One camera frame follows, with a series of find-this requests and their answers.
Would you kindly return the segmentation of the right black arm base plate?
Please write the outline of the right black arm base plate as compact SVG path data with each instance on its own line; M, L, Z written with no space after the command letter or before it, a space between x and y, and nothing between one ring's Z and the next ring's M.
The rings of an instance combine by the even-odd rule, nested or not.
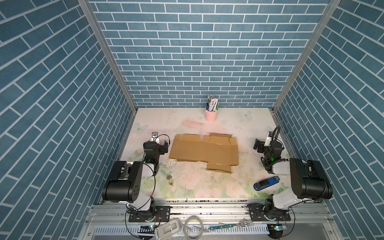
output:
M291 220L288 210L280 210L271 206L249 204L246 206L246 210L253 222L276 222L277 220L288 222Z

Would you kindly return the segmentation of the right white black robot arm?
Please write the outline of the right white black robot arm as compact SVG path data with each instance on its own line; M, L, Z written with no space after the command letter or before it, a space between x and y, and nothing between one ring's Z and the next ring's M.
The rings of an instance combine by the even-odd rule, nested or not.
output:
M281 127L269 132L265 141L255 140L254 150L262 153L261 163L273 176L254 184L254 190L260 192L280 182L279 176L288 176L291 186L280 193L271 194L264 204L249 204L252 221L278 221L291 219L289 212L293 207L310 202L328 200L333 196L333 189L321 163L297 158L283 159L281 154L285 146L279 140Z

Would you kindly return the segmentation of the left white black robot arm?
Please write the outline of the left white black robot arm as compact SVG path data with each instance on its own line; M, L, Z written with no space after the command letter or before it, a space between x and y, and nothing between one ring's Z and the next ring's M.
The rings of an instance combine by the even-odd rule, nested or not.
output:
M140 191L143 176L156 177L159 170L160 156L168 152L170 141L153 139L143 144L144 157L141 161L128 163L114 162L102 190L104 201L126 204L131 213L149 214L156 212L152 195Z

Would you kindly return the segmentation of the brown cardboard paper box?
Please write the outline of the brown cardboard paper box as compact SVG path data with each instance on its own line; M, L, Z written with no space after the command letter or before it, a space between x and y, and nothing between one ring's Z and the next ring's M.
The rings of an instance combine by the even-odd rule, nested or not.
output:
M174 138L169 158L178 162L204 162L208 171L231 173L239 165L238 142L232 135L179 134Z

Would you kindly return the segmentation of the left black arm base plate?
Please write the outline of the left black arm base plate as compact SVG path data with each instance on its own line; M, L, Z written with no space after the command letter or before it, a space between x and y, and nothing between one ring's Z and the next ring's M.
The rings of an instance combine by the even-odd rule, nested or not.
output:
M166 223L170 220L170 206L150 207L147 211L132 212L128 210L127 218L130 223L154 222Z

